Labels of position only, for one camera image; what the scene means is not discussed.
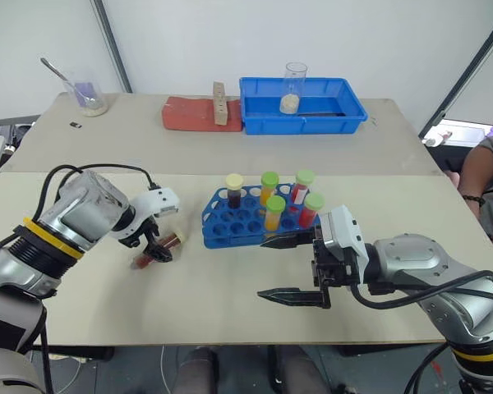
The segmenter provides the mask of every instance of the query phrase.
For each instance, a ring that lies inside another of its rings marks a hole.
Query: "test tube rack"
[[[260,204],[261,185],[243,186],[241,205],[235,209],[228,207],[227,189],[217,189],[201,214],[205,246],[219,249],[259,245],[276,234],[303,230],[297,224],[303,205],[290,202],[291,187],[290,183],[283,183],[275,191],[286,202],[277,231],[265,230],[266,208]]]

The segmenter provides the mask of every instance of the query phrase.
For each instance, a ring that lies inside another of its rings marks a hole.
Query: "person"
[[[493,137],[486,138],[469,152],[458,191],[493,241]]]
[[[277,353],[282,394],[331,393],[320,371],[300,346],[278,346]],[[217,355],[208,347],[198,347],[181,363],[172,394],[217,394],[218,371]]]

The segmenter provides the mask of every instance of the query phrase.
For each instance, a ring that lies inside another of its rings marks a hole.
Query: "white powder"
[[[281,98],[281,104],[279,105],[279,111],[292,115],[297,112],[299,107],[299,96],[297,94],[285,94]]]
[[[82,115],[85,117],[97,117],[108,111],[108,105],[101,99],[96,99],[90,107],[80,107]]]

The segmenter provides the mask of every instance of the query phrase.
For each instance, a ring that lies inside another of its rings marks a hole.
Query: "blue plastic tray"
[[[343,78],[306,78],[298,112],[338,113],[299,117],[279,111],[283,78],[241,78],[241,114],[247,134],[352,134],[367,112]]]
[[[287,231],[302,229],[297,219],[303,205],[289,203],[290,183],[278,185],[277,195],[281,195],[287,205],[281,215],[279,229],[265,230],[265,207],[260,204],[261,186],[244,186],[241,206],[237,209],[228,207],[226,188],[217,189],[201,214],[203,222],[203,239],[209,249],[230,248],[233,246],[259,245],[267,237]]]

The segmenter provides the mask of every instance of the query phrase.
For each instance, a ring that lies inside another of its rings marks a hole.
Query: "yellow ring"
[[[79,252],[78,250],[70,247],[68,244],[60,241],[56,236],[53,234],[49,234],[47,231],[45,231],[41,226],[33,222],[29,218],[24,218],[24,224],[27,228],[30,229],[31,232],[42,238],[44,241],[48,242],[58,250],[61,250],[68,256],[71,256],[74,259],[80,259],[84,254]]]
[[[452,349],[453,353],[455,353],[457,356],[462,357],[463,359],[470,360],[470,361],[477,361],[479,363],[487,363],[490,361],[493,361],[493,353],[490,355],[467,355],[465,353],[462,353],[461,351]]]

